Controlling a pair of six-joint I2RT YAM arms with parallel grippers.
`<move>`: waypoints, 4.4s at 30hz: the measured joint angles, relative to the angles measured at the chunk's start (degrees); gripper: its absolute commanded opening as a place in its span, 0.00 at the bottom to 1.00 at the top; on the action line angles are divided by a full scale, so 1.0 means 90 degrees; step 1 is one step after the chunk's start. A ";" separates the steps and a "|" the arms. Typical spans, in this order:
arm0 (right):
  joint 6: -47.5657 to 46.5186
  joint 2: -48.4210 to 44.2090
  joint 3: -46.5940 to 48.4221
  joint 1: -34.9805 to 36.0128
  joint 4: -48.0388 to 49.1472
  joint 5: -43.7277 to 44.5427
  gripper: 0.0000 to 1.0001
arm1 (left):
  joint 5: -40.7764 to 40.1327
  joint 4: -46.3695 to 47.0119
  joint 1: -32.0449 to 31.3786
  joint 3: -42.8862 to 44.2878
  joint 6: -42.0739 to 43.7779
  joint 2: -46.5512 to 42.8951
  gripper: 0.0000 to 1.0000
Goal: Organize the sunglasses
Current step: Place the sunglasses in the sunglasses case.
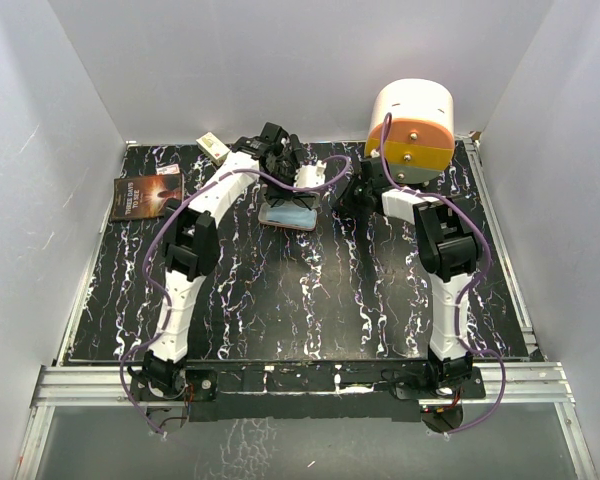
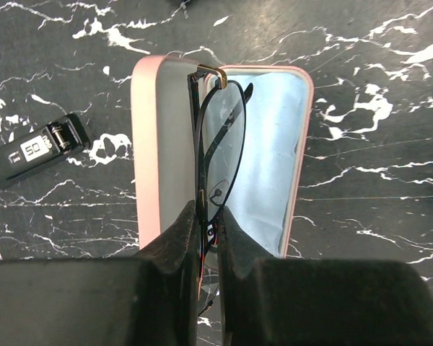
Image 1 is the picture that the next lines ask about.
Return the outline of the pink glasses case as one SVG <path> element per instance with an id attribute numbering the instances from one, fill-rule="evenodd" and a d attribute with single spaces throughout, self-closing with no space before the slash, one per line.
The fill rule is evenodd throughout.
<path id="1" fill-rule="evenodd" d="M 266 193 L 258 214 L 261 224 L 292 230 L 312 231 L 317 225 L 318 196 L 293 193 L 289 198 Z"/>

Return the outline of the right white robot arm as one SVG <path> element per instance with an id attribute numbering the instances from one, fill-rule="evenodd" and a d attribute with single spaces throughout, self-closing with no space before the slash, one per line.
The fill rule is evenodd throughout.
<path id="1" fill-rule="evenodd" d="M 429 274 L 432 294 L 425 381 L 433 394 L 451 395 L 472 374 L 467 291 L 482 257 L 480 237 L 459 210 L 459 201 L 400 186 L 390 179 L 381 159 L 365 158 L 336 210 L 342 217 L 377 213 L 415 227 L 417 253 Z"/>

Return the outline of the black sunglasses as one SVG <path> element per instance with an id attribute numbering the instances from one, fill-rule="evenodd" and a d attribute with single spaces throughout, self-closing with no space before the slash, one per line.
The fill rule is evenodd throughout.
<path id="1" fill-rule="evenodd" d="M 271 208 L 297 207 L 301 209 L 315 209 L 317 197 L 309 193 L 295 193 L 288 197 L 266 195 L 265 200 Z"/>

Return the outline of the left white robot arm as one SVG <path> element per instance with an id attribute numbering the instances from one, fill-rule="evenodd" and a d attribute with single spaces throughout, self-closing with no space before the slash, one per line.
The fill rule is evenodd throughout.
<path id="1" fill-rule="evenodd" d="M 220 259 L 220 220 L 262 173 L 293 186 L 304 159 L 298 137 L 267 122 L 259 135 L 234 143 L 191 200 L 167 203 L 161 240 L 152 243 L 165 263 L 158 324 L 141 370 L 129 372 L 152 394 L 174 399 L 185 390 L 189 326 L 202 283 Z"/>

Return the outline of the round drawer cabinet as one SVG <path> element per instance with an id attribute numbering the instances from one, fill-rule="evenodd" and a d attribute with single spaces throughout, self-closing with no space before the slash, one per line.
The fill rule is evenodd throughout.
<path id="1" fill-rule="evenodd" d="M 392 115 L 385 145 L 380 145 L 382 125 Z M 365 155 L 385 150 L 394 180 L 417 185 L 440 176 L 450 165 L 454 150 L 453 97 L 443 85 L 426 79 L 400 79 L 377 95 Z"/>

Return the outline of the light blue cleaning cloth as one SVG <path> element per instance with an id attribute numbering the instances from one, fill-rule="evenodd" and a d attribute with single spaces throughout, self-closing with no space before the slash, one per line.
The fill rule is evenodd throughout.
<path id="1" fill-rule="evenodd" d="M 312 230 L 316 225 L 317 212 L 295 207 L 272 208 L 266 213 L 265 220 L 287 228 Z"/>

